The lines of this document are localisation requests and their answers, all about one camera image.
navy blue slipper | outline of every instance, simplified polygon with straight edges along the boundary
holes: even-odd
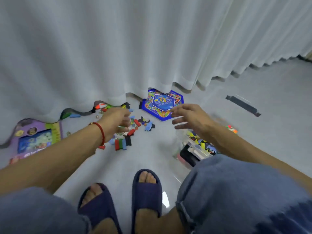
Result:
[[[143,171],[151,173],[155,179],[156,184],[139,182],[140,174]],[[158,217],[161,217],[162,211],[162,188],[158,176],[149,169],[139,170],[133,179],[132,183],[132,230],[135,232],[135,214],[140,208],[148,208],[155,210]]]
[[[103,193],[96,196],[94,199],[92,199],[90,202],[80,208],[87,191],[90,189],[90,187],[88,187],[80,197],[78,204],[78,213],[81,215],[85,215],[90,219],[92,229],[103,219],[110,217],[114,221],[118,233],[122,234],[112,196],[110,195],[109,190],[104,184],[97,184],[101,187]]]

blue block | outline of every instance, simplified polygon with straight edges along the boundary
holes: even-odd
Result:
[[[145,126],[145,130],[150,130],[151,128],[152,128],[152,124],[153,124],[153,122],[152,121],[150,121],[149,123],[147,123],[147,125]]]
[[[115,145],[115,139],[111,139],[108,143],[109,143],[110,145]]]
[[[71,114],[69,117],[80,117],[79,114]]]
[[[126,150],[127,149],[127,144],[126,144],[126,139],[122,140],[122,149]]]

board game box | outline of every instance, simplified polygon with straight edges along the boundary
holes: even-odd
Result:
[[[164,94],[156,89],[150,89],[147,99],[142,101],[142,110],[161,121],[166,121],[171,118],[170,109],[182,103],[184,103],[183,95],[173,90]]]
[[[43,123],[34,119],[19,122],[13,134],[10,164],[26,158],[62,139],[61,123]]]

red block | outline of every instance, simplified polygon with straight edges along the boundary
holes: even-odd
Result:
[[[137,126],[141,126],[141,124],[138,122],[138,120],[137,119],[134,119],[134,122],[135,122],[135,124],[137,125]]]
[[[131,131],[128,132],[127,136],[131,136],[135,132],[135,129],[132,129]]]
[[[115,140],[115,150],[119,150],[119,140]]]

blue shorts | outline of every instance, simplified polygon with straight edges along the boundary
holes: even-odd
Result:
[[[217,154],[199,162],[176,202],[187,233],[306,233],[310,195],[291,178],[260,164]],[[41,188],[0,197],[0,233],[85,234],[87,217]]]

